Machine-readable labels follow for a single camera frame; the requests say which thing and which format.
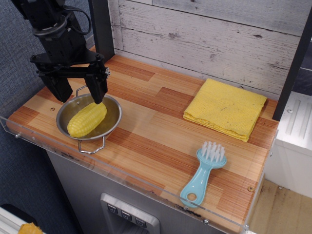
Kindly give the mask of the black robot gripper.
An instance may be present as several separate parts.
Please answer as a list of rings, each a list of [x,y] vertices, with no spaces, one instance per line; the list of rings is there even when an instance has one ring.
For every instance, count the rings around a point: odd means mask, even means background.
[[[96,104],[100,104],[108,91],[109,69],[104,56],[86,48],[84,32],[78,23],[56,23],[52,27],[32,30],[45,52],[32,55],[30,61],[41,72],[39,77],[55,96],[65,103],[73,90],[67,78],[84,78]]]

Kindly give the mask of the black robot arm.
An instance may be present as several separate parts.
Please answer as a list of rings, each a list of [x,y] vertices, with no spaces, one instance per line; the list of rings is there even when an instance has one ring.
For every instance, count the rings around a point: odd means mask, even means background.
[[[45,49],[45,53],[32,55],[30,62],[57,100],[65,103],[72,94],[69,78],[83,78],[94,102],[101,103],[108,91],[109,69],[103,55],[86,47],[84,36],[89,32],[81,30],[75,16],[80,9],[63,0],[15,0],[13,4]]]

